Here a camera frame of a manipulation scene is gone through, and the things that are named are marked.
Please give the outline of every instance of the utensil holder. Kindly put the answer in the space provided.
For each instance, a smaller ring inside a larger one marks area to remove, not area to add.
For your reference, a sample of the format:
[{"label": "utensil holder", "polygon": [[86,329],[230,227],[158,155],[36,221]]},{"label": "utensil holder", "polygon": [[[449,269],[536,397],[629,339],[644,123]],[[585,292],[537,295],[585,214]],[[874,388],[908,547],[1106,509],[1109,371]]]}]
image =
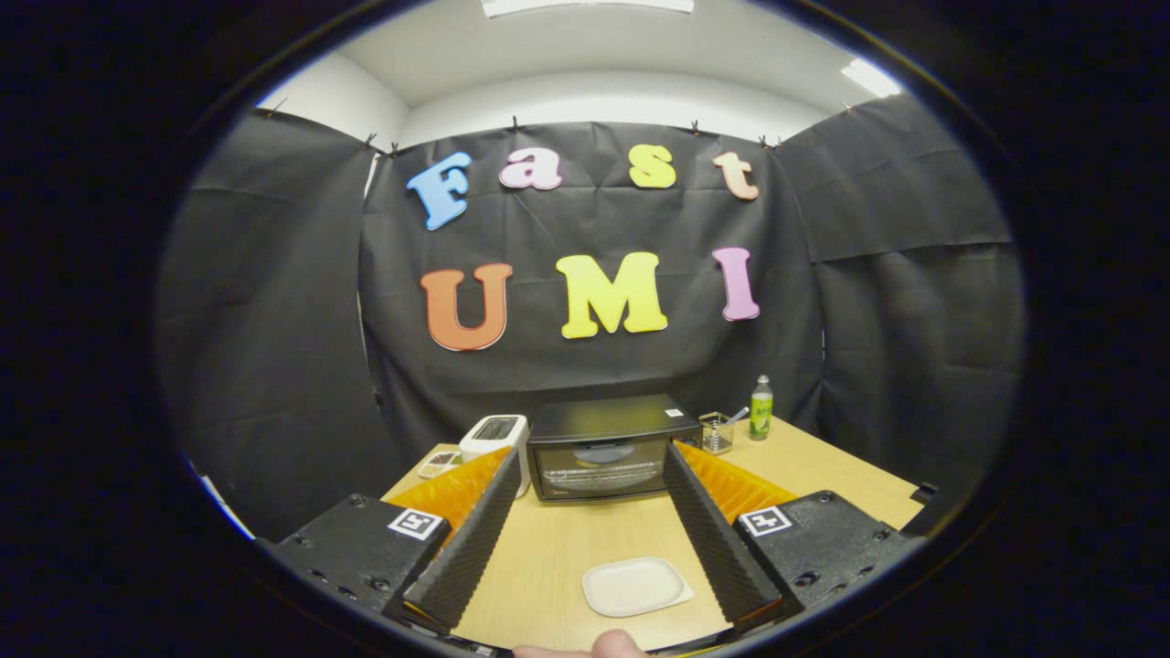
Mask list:
[{"label": "utensil holder", "polygon": [[698,421],[703,425],[703,451],[709,454],[723,454],[731,450],[735,425],[729,424],[728,420],[730,418],[720,412],[704,413],[698,417]]}]

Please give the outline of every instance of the black curtain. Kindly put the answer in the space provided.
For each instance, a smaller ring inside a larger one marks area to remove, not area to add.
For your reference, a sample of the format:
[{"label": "black curtain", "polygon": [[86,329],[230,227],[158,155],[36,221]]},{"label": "black curtain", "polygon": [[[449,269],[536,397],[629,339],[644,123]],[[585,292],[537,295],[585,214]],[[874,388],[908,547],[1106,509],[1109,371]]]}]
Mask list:
[{"label": "black curtain", "polygon": [[924,532],[978,482],[1016,395],[1026,322],[1007,222],[907,95],[831,117],[777,157],[825,317],[820,437],[937,486]]},{"label": "black curtain", "polygon": [[[639,189],[628,152],[660,144],[677,180]],[[504,187],[508,155],[542,146],[560,156],[559,187]],[[459,151],[468,210],[436,231],[407,181]],[[759,197],[728,191],[711,159],[735,151],[752,165]],[[804,228],[790,184],[758,143],[639,124],[569,123],[449,137],[379,159],[366,201],[359,288],[371,370],[405,472],[435,443],[457,441],[490,413],[531,416],[543,403],[672,395],[688,412],[734,413],[749,402],[756,377],[769,375],[775,413],[812,430],[821,370],[821,321]],[[744,247],[755,320],[728,322],[722,270],[710,255]],[[631,252],[659,256],[658,295],[669,318],[661,331],[566,340],[565,277],[558,259],[586,254],[612,280]],[[464,327],[483,318],[473,270],[512,267],[508,323],[501,340],[477,351],[436,344],[426,324],[419,280],[452,268],[466,279],[457,293]]]},{"label": "black curtain", "polygon": [[280,541],[397,479],[363,359],[357,254],[373,152],[254,112],[193,181],[157,290],[157,361],[181,447]]}]

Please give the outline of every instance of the blue letter f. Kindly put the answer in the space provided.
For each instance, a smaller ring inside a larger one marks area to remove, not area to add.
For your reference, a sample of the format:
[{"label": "blue letter f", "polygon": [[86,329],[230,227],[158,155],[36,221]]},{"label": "blue letter f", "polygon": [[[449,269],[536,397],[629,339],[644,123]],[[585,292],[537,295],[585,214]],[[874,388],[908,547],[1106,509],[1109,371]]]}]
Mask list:
[{"label": "blue letter f", "polygon": [[[467,193],[467,177],[455,167],[469,164],[472,164],[472,156],[460,151],[406,183],[406,187],[418,192],[422,205],[427,207],[427,231],[439,228],[467,210],[467,201],[452,198],[452,192]],[[455,171],[443,178],[442,174],[448,169],[455,169]]]}]

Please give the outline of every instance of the human hand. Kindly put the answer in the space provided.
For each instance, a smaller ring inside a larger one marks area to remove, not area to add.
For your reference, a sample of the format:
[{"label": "human hand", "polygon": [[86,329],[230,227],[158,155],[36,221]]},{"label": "human hand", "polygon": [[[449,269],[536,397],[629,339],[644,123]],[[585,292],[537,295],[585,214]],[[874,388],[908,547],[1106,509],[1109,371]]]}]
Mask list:
[{"label": "human hand", "polygon": [[541,649],[539,646],[517,646],[512,649],[516,658],[649,658],[638,645],[634,638],[621,629],[605,631],[597,636],[593,649],[585,651],[553,651]]}]

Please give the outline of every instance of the letter m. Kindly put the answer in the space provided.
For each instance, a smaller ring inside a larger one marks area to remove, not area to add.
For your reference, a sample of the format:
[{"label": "letter m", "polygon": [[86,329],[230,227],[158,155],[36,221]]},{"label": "letter m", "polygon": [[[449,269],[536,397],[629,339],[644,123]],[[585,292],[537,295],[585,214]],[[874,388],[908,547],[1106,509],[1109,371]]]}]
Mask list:
[{"label": "letter m", "polygon": [[569,323],[560,328],[566,338],[587,338],[597,334],[597,323],[590,320],[590,307],[597,313],[605,330],[618,330],[621,313],[629,307],[626,331],[660,331],[667,317],[658,302],[654,269],[658,256],[648,252],[626,254],[611,282],[592,256],[565,256],[557,261],[557,270],[565,275],[569,288]]}]

